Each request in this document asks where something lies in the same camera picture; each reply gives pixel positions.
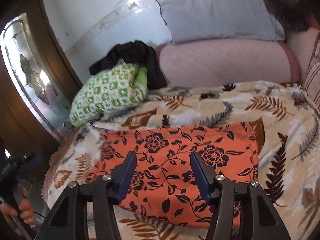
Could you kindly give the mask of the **left hand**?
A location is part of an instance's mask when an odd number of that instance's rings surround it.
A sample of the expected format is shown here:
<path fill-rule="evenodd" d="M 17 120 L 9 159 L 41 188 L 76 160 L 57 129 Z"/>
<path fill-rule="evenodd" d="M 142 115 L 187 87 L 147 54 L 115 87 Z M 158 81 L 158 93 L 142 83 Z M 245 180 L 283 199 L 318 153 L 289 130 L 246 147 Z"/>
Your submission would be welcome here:
<path fill-rule="evenodd" d="M 21 211 L 20 217 L 24 220 L 25 224 L 34 225 L 36 218 L 34 215 L 34 210 L 28 199 L 28 191 L 22 186 L 20 186 L 20 189 L 22 190 L 22 201 L 18 206 L 19 210 Z M 16 223 L 12 219 L 12 217 L 18 216 L 18 212 L 6 202 L 1 203 L 1 212 L 14 233 L 18 236 L 23 236 Z"/>

